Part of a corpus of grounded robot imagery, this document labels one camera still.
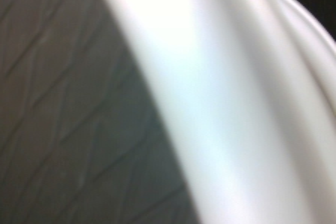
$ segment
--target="gray surface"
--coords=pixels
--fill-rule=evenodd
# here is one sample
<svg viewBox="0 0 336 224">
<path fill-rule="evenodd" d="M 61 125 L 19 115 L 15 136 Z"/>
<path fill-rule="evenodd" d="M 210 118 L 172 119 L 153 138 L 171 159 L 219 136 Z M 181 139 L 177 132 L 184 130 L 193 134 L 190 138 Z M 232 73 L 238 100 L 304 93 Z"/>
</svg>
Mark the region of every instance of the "gray surface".
<svg viewBox="0 0 336 224">
<path fill-rule="evenodd" d="M 0 223 L 196 223 L 97 0 L 0 1 Z"/>
</svg>

